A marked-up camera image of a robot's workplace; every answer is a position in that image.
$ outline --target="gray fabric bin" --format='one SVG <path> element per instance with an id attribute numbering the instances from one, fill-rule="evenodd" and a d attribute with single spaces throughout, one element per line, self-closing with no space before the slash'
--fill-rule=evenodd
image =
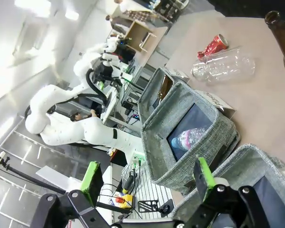
<path id="1" fill-rule="evenodd" d="M 167 137 L 193 104 L 203 111 L 212 125 L 202 138 L 176 161 Z M 216 154 L 223 150 L 222 163 L 240 139 L 234 123 L 183 82 L 177 82 L 171 88 L 161 105 L 145 122 L 141 132 L 151 181 L 184 194 L 188 194 L 195 187 L 194 183 L 190 187 L 186 186 L 192 180 L 197 155 L 204 157 L 210 164 Z"/>
<path id="2" fill-rule="evenodd" d="M 285 169 L 285 164 L 277 158 L 270 157 L 254 145 L 246 144 L 232 153 L 213 172 L 213 176 L 225 178 L 234 190 L 245 185 L 254 186 L 265 176 L 285 204 L 285 177 L 279 171 L 282 168 Z M 201 199 L 195 188 L 174 208 L 172 216 L 186 222 L 200 204 Z"/>
<path id="3" fill-rule="evenodd" d="M 171 79 L 173 85 L 182 80 L 180 77 L 171 76 L 164 67 L 156 69 L 137 103 L 138 114 L 142 124 L 146 122 L 151 113 L 155 110 L 153 104 L 157 99 L 165 75 Z"/>

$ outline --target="clear plastic bottle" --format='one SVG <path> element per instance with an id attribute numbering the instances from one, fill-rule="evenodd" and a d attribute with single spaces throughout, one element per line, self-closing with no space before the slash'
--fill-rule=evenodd
<path id="1" fill-rule="evenodd" d="M 178 137 L 173 138 L 171 145 L 183 151 L 189 150 L 206 132 L 204 128 L 193 128 L 182 132 Z"/>

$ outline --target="bottle mouth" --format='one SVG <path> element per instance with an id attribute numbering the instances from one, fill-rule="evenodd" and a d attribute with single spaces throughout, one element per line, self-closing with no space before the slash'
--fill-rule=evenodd
<path id="1" fill-rule="evenodd" d="M 265 22 L 268 25 L 272 25 L 272 24 L 276 23 L 277 21 L 279 21 L 280 18 L 281 18 L 280 13 L 278 11 L 271 11 L 271 12 L 266 14 Z"/>

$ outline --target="slatted metal surface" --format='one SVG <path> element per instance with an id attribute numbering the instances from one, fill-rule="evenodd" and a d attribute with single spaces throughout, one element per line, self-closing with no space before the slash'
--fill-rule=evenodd
<path id="1" fill-rule="evenodd" d="M 123 171 L 122 171 L 122 178 L 123 183 L 128 179 L 129 172 L 131 167 L 127 165 Z M 158 200 L 158 207 L 162 206 L 165 202 L 167 202 L 169 199 L 172 198 L 171 190 L 168 188 L 165 188 L 163 186 L 152 184 L 149 178 L 149 172 L 147 169 L 147 166 L 144 165 L 141 168 L 141 172 L 139 175 L 139 172 L 136 172 L 138 174 L 138 187 L 137 187 L 137 193 L 135 195 L 135 209 L 138 212 L 137 202 L 141 200 Z M 150 213 L 139 213 L 140 216 L 143 219 L 157 219 L 161 218 L 161 214 L 159 212 L 150 212 Z M 130 219 L 140 219 L 136 212 L 133 212 L 130 216 Z"/>

